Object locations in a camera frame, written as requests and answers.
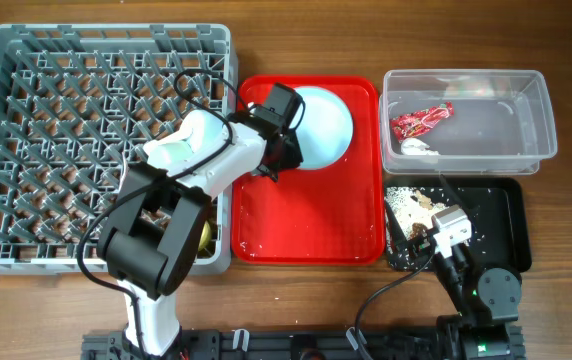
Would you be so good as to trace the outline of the light blue bowl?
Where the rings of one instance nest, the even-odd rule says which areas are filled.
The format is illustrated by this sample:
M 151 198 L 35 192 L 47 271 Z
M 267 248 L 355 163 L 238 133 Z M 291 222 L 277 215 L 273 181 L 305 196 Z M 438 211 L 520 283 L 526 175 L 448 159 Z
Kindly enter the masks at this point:
M 224 125 L 216 116 L 205 110 L 193 110 L 182 121 L 178 130 L 180 140 L 184 141 L 193 153 L 210 145 L 222 133 Z

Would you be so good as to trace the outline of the white tissue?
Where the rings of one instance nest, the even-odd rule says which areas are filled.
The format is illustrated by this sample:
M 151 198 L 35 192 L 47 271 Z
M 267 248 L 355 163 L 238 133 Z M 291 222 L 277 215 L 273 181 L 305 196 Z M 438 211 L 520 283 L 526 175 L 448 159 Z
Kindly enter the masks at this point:
M 403 155 L 438 156 L 439 152 L 432 150 L 428 144 L 417 138 L 406 138 L 400 144 Z

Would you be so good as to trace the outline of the food scraps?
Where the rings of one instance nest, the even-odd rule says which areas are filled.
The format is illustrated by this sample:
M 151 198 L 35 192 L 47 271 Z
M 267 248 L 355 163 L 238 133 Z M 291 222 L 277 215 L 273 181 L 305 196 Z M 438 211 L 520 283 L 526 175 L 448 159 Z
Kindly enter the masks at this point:
M 432 228 L 432 216 L 446 209 L 443 202 L 433 201 L 426 196 L 423 188 L 389 187 L 386 189 L 385 200 L 408 239 L 421 230 Z

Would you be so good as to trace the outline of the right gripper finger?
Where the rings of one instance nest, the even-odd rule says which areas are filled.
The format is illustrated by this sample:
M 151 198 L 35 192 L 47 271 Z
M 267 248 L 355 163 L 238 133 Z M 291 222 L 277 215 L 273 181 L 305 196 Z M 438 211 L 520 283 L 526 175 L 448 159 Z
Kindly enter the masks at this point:
M 469 207 L 458 195 L 457 189 L 452 187 L 444 175 L 439 175 L 439 181 L 442 189 L 445 193 L 453 199 L 456 205 L 458 205 L 467 215 L 477 215 L 479 207 Z
M 384 206 L 387 218 L 387 229 L 391 238 L 391 242 L 393 245 L 403 245 L 407 242 L 407 237 L 399 225 L 391 205 L 388 202 L 385 202 Z

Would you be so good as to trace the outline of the mint green bowl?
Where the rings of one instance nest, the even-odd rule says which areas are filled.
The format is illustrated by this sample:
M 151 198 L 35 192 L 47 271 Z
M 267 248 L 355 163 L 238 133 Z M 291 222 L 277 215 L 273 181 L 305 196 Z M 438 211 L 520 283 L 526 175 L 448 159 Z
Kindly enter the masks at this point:
M 152 140 L 143 146 L 147 155 L 147 163 L 156 168 L 167 169 L 168 167 L 190 159 L 194 152 L 185 140 L 163 142 Z

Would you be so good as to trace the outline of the light blue plate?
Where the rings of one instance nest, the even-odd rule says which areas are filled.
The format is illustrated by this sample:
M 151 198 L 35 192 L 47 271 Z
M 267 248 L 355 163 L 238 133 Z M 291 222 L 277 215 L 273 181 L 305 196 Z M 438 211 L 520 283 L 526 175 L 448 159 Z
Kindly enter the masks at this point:
M 353 137 L 352 115 L 344 101 L 330 90 L 300 86 L 303 99 L 290 125 L 295 130 L 303 161 L 301 170 L 319 170 L 337 162 Z

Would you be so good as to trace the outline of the yellow plastic cup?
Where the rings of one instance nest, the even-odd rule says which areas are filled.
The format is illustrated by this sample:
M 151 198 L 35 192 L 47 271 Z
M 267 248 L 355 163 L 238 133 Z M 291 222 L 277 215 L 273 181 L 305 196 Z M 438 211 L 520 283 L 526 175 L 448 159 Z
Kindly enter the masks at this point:
M 212 240 L 212 229 L 210 223 L 206 221 L 203 225 L 202 232 L 200 235 L 198 250 L 199 251 L 204 250 L 208 246 L 211 240 Z

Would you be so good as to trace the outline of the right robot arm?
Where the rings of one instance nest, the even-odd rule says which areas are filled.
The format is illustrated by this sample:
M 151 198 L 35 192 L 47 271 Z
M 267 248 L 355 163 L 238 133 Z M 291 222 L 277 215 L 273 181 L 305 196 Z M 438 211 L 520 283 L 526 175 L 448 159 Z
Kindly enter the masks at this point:
M 523 359 L 518 306 L 532 264 L 522 191 L 510 178 L 400 176 L 385 186 L 386 256 L 432 271 L 456 312 L 394 328 L 392 359 Z

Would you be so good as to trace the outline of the red snack wrapper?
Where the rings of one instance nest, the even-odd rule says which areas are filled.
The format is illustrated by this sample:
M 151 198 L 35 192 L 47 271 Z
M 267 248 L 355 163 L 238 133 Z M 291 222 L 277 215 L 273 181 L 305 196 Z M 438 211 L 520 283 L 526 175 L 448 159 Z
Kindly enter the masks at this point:
M 390 120 L 393 135 L 399 142 L 430 132 L 442 120 L 454 115 L 451 102 L 444 102 L 424 110 L 399 115 Z

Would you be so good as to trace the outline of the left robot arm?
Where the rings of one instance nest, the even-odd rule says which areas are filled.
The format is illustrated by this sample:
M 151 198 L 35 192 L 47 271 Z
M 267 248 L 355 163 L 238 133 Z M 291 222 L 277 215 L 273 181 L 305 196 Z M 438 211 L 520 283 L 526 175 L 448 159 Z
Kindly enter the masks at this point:
M 130 301 L 123 335 L 133 356 L 174 352 L 181 332 L 175 293 L 197 257 L 214 198 L 247 173 L 277 179 L 298 167 L 305 109 L 283 84 L 264 103 L 226 116 L 198 107 L 177 131 L 146 143 L 146 161 L 125 172 L 97 253 Z

